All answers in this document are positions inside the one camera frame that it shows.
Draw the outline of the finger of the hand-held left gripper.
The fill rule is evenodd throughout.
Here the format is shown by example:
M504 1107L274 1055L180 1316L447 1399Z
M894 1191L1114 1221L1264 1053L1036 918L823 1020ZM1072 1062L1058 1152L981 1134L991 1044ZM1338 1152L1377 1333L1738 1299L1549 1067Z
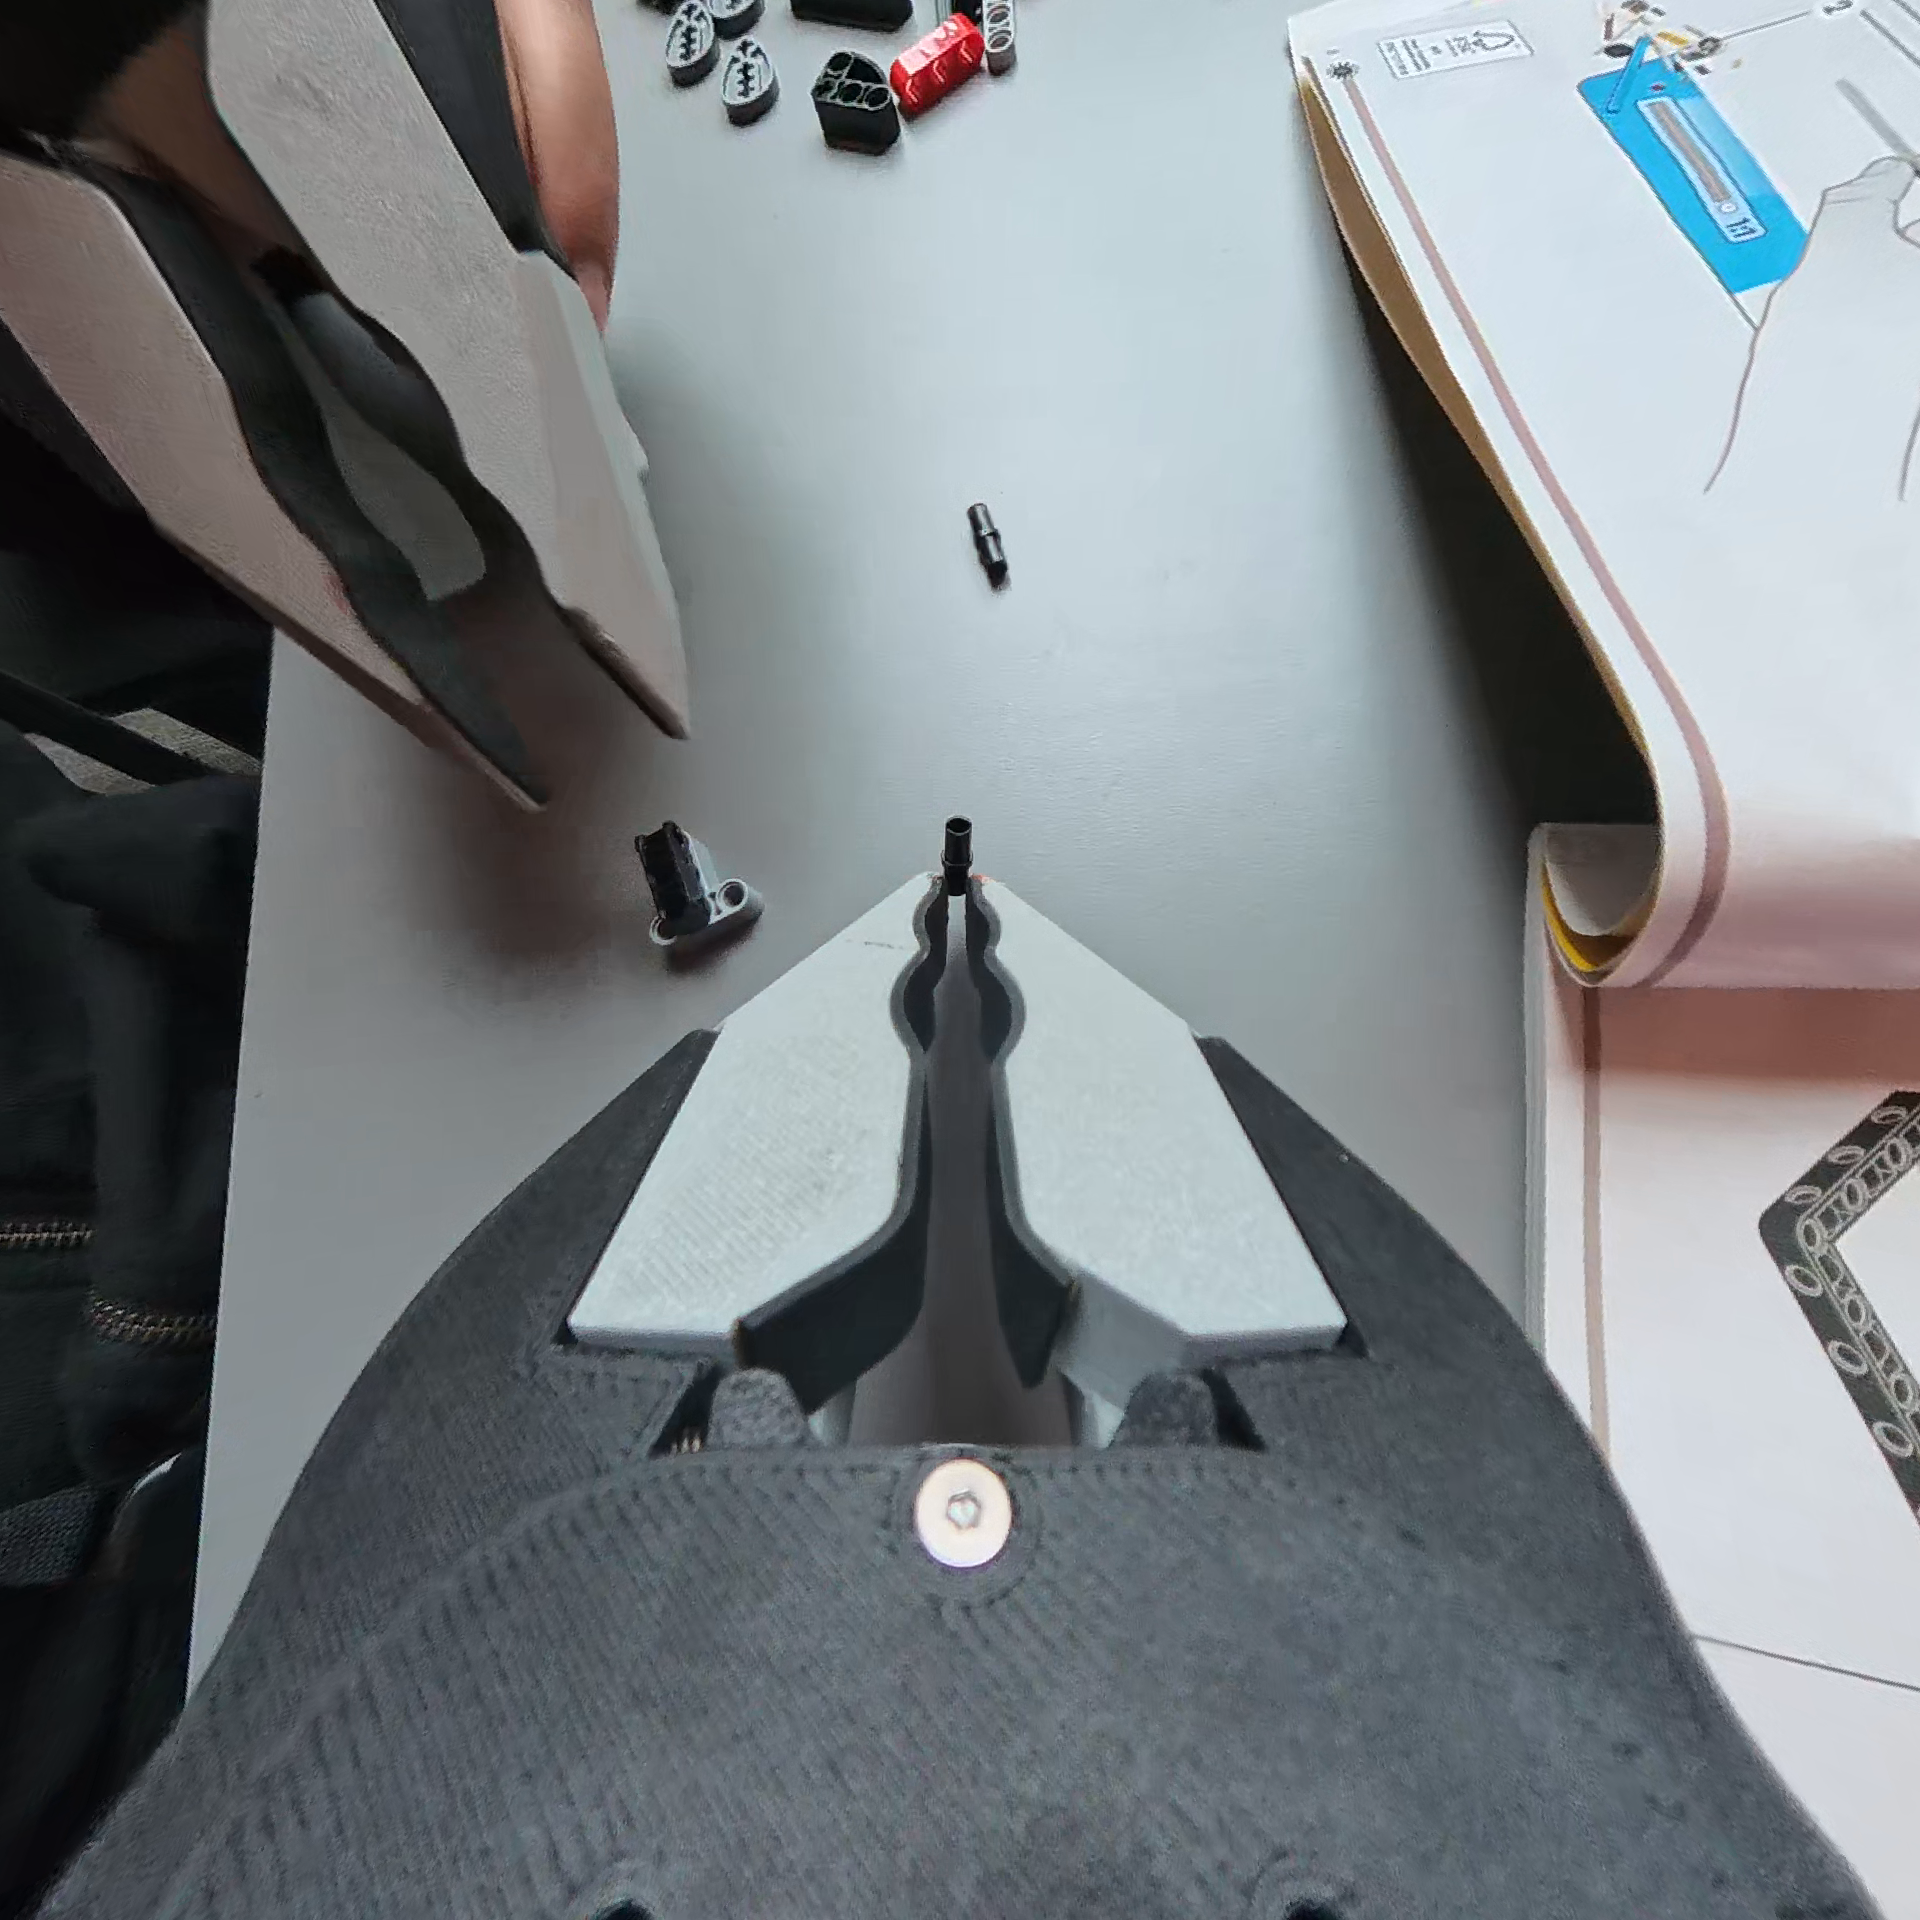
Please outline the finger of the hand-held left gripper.
M679 604L645 455L511 117L492 4L214 3L206 83L317 287L295 335L329 387L524 550L546 601L670 739Z
M2 229L4 415L423 744L543 808L485 676L346 486L269 304L192 214L4 148Z

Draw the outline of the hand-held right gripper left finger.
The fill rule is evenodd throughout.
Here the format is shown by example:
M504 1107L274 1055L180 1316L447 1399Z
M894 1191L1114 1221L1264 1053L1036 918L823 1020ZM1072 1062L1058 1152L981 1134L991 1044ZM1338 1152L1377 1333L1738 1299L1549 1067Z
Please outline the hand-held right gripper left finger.
M945 961L947 885L915 876L703 1035L569 1312L576 1345L777 1373L804 1412L900 1345L924 1298Z

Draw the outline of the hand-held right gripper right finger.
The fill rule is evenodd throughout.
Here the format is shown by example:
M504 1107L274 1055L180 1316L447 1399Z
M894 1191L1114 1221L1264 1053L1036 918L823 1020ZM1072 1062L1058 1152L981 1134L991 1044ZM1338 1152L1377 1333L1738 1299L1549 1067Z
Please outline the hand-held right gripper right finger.
M995 880L965 958L1018 1379L1105 1447L1141 1381L1327 1353L1348 1316L1189 1024Z

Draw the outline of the black lego connector block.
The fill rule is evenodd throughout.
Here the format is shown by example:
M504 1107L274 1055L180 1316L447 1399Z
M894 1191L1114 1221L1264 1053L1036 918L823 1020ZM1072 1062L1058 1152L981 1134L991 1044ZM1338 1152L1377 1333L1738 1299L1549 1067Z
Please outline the black lego connector block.
M675 820L637 833L633 851L652 915L679 915L719 884L708 847Z

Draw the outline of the pile of mixed lego pieces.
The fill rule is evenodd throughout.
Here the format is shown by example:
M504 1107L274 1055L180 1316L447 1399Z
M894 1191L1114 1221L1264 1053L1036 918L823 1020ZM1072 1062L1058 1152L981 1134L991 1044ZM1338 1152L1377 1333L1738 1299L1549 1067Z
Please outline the pile of mixed lego pieces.
M641 3L640 4L640 9L645 13L660 16L660 20L663 25L660 30L660 36L662 36L662 66L663 66L665 26L667 26L667 17L670 17L675 4L677 3ZM825 64L829 62L829 57L832 52L853 51L853 52L863 55L870 62L876 62L876 66L881 67L881 71L887 76L887 83L890 83L890 70L891 70L891 64L895 62L895 57L905 49L908 49L915 39L926 36L926 30L936 26L949 13L969 13L982 28L982 38L987 43L987 62L975 76L993 76L993 79L1007 76L1012 71L1012 67L1018 64L1018 55L1019 55L1019 20L1018 20L1018 6L1012 3L930 4L926 17L922 17L920 4L911 4L911 3L791 3L791 4L787 4L787 11L791 13L793 22L798 22L803 26L836 28L842 36L854 38L854 43L850 43L850 45L830 49L827 60L823 62L817 74L823 71ZM773 51L761 32L769 25L769 17L773 17L773 6L764 4L761 20L748 32L748 38L754 38L773 57ZM722 100L719 100L722 66L729 55L729 45L731 45L731 42L717 39L717 62L715 62L712 74L703 83L697 84L697 88L712 84L715 89L715 99L717 99L719 106L722 106ZM917 119L906 119L900 113L900 133L902 133L902 127L920 122L920 119L924 119L924 115Z

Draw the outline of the black curved lego panel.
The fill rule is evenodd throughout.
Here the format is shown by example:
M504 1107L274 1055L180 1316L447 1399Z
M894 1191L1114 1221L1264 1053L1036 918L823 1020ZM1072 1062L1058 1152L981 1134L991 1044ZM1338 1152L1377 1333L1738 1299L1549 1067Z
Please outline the black curved lego panel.
M823 140L839 153L879 156L900 135L900 113L876 62L853 51L829 57L808 91Z

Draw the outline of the red lego panel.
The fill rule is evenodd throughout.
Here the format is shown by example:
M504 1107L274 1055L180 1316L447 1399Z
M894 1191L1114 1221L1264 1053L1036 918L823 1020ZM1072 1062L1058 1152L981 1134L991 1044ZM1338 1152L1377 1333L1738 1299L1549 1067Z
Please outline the red lego panel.
M898 112L906 119L922 117L972 80L985 62L981 25L969 13L945 16L891 64L887 80Z

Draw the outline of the lego instruction booklet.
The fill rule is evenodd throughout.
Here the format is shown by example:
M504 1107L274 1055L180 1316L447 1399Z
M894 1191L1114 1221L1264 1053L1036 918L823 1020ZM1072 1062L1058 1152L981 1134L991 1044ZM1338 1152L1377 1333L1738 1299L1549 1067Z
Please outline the lego instruction booklet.
M1915 4L1290 51L1651 790L1527 851L1527 1325L1695 1633L1915 1693Z

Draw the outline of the person's left hand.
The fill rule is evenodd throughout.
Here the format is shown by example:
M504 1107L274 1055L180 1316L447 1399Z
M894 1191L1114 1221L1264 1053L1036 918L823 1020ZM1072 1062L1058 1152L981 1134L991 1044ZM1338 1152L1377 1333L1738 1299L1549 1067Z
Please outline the person's left hand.
M621 229L611 80L589 3L494 3L511 115L539 218L609 323Z

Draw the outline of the grey mesh office chair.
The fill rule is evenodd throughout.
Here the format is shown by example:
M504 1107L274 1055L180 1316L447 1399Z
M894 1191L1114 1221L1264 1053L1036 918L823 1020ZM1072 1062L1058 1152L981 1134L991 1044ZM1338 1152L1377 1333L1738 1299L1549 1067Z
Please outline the grey mesh office chair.
M101 715L68 706L42 711L37 724L26 717L10 719L9 724L57 767L65 781L95 796L137 795L177 779L256 781L261 775L257 756L156 707Z

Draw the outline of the person's black zipped jacket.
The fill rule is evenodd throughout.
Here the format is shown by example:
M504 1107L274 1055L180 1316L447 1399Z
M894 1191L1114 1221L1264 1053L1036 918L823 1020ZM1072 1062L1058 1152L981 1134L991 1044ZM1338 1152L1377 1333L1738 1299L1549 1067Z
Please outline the person's black zipped jacket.
M261 796L85 795L9 721L156 707L257 756L269 655L231 590L4 419L6 1881L187 1693Z

